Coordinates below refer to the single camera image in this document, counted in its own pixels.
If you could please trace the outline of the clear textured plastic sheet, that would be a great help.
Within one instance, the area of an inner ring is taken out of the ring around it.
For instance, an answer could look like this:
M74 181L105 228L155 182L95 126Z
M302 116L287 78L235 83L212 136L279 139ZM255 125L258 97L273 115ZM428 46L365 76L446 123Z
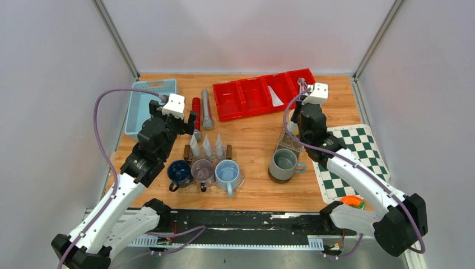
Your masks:
M285 130L283 129L278 140L276 151L279 149L288 149L291 150L296 157L299 157L300 154L304 152L304 147L301 146L299 143L295 142L291 136L289 136Z

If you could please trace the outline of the grey toothpaste tube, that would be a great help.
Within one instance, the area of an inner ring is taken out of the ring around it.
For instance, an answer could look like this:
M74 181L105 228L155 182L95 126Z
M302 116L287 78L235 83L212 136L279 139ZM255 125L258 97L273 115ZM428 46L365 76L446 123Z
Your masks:
M212 150L211 143L209 141L208 135L205 136L205 138L203 140L203 143L202 143L202 147L203 147L205 156L207 158L211 158L213 156L213 150Z

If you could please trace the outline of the grey green mug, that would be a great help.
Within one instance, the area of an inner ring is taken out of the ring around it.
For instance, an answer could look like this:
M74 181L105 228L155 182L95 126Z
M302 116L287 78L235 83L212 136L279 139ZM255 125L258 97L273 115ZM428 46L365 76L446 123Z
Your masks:
M278 184L287 183L295 173L303 173L306 165L298 161L296 155L288 149L279 149L274 152L268 167L268 175Z

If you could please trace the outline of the dark blue mug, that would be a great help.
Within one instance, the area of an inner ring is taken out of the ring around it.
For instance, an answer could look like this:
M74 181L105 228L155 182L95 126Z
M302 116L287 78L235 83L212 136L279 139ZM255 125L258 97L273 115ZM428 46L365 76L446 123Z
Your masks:
M176 192L179 188L186 188L193 182L191 167L185 160L173 161L167 169L167 176L171 180L170 192Z

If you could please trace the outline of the purple grey mug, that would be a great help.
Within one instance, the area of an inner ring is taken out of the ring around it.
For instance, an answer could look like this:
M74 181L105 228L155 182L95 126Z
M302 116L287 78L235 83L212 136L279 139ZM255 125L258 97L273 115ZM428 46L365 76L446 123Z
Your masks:
M201 192L206 192L215 182L214 164L208 159L199 159L192 164L191 175L198 183Z

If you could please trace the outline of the light blue mug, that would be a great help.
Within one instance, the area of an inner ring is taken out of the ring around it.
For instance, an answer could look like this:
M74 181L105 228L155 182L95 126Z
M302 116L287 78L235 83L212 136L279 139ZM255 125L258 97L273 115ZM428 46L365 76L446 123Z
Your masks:
M232 198L242 182L241 170L233 160L222 160L215 167L215 181L217 186Z

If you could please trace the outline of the cream yellow mug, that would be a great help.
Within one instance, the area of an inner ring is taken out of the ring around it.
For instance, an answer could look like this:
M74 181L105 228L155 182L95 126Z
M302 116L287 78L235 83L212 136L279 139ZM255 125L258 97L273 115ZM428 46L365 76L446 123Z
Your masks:
M290 131L290 133L294 136L298 136L299 135L299 130L298 130L298 125L297 123L294 123L291 119L292 119L292 116L294 114L294 109L291 109L288 113L288 121L287 121L287 128L288 130Z

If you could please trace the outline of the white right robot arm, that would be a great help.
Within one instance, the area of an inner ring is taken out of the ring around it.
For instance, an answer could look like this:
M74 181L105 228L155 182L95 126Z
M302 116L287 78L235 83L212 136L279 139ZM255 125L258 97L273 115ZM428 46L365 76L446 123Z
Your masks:
M349 229L371 235L391 256L406 250L423 254L427 234L426 202L417 193L410 196L392 187L363 165L352 151L327 130L326 117L319 104L297 101L291 117L299 130L309 158L339 176L371 204L365 211L334 201L320 213L320 226L327 234Z

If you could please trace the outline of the brown oval wooden tray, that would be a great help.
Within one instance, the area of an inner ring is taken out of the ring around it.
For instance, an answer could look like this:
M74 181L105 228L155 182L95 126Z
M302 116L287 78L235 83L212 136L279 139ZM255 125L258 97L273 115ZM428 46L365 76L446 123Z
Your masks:
M275 183L284 184L290 181L296 173L305 172L306 164L299 161L303 149L303 146L283 131L269 163L269 178Z

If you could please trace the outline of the light blue plastic basket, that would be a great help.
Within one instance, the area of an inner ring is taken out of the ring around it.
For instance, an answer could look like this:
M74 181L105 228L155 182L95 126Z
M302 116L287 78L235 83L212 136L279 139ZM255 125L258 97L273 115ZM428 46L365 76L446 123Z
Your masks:
M138 81L132 86L135 89L144 89L158 94L170 95L176 94L177 82L175 79ZM161 105L164 104L157 96L145 94L142 92L131 92L128 112L125 119L124 134L132 140L138 141L138 132L142 129L142 124L150 119L149 103L151 100L157 100Z

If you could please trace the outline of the red bin with clear sheet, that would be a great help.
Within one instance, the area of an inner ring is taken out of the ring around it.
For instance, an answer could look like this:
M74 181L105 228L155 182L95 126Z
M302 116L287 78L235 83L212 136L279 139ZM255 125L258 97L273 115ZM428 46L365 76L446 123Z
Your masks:
M260 77L239 80L244 96L244 116L252 117L269 113L268 96Z

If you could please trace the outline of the orange green tape roll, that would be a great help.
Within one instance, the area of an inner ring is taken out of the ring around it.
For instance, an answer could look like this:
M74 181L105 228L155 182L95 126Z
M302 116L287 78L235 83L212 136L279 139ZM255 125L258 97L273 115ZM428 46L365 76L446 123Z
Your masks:
M350 207L358 208L363 210L366 206L365 201L359 196L345 196L341 198L341 202Z

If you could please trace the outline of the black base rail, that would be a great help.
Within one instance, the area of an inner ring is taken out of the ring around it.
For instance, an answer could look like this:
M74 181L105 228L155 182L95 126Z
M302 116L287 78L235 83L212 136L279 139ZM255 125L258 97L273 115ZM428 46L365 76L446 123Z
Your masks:
M316 212L283 211L174 210L151 231L179 234L173 243L198 245L307 245L310 236L340 240L355 235Z

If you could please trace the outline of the aluminium corner frame post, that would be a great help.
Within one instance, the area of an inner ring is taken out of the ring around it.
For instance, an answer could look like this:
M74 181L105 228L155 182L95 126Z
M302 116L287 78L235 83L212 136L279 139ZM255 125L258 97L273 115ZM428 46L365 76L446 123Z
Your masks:
M379 44L384 39L386 32L390 29L393 21L397 17L400 12L400 9L405 4L405 0L395 0L393 1L387 15L383 19L380 27L378 28L373 40L371 41L366 53L364 54L360 64L357 67L357 70L353 74L353 78L359 80L360 77L364 74L370 60L372 59L373 55L375 54Z

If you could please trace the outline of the left aluminium frame post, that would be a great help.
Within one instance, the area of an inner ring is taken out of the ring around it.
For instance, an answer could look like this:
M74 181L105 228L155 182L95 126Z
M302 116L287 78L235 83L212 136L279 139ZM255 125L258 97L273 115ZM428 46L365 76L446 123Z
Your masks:
M125 65L127 66L129 72L132 74L134 77L135 81L138 81L140 78L140 72L138 71L136 65L134 64L134 61L128 51L128 49L125 46L125 43L120 36L120 33L115 26L115 23L104 3L102 0L92 0L91 1L93 5L95 6L101 20L103 21L108 33L110 34L117 50L119 51L119 54L123 58L123 61L125 62Z

